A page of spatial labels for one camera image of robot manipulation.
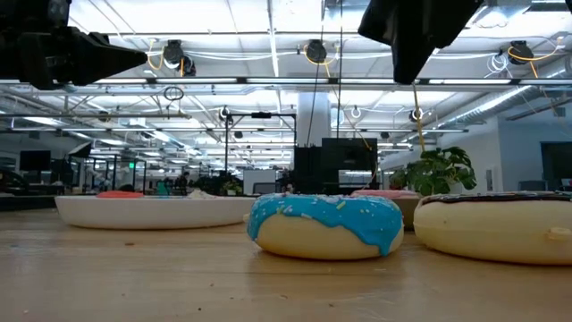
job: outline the chocolate frosting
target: chocolate frosting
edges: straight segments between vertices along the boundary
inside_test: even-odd
[[[572,201],[572,195],[565,192],[544,191],[518,191],[486,193],[476,195],[434,195],[421,200],[421,205],[432,202],[457,203],[457,202],[498,202],[498,201]]]

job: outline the desk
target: desk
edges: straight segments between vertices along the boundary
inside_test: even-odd
[[[244,225],[74,228],[54,210],[0,216],[2,321],[567,321],[572,269],[453,257],[407,233],[388,258],[260,251]]]

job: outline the pink frosting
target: pink frosting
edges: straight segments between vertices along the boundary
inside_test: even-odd
[[[385,198],[401,198],[401,197],[417,197],[417,193],[413,191],[375,191],[375,190],[359,190],[351,194],[356,196],[374,196]]]

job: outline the white plate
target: white plate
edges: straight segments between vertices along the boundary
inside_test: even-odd
[[[100,199],[56,197],[62,220],[69,225],[106,229],[181,229],[242,222],[254,198]]]

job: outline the chocolate frosted donut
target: chocolate frosted donut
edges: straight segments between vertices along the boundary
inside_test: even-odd
[[[428,247],[471,258],[572,264],[572,202],[567,194],[509,192],[437,195],[421,200],[414,227]]]

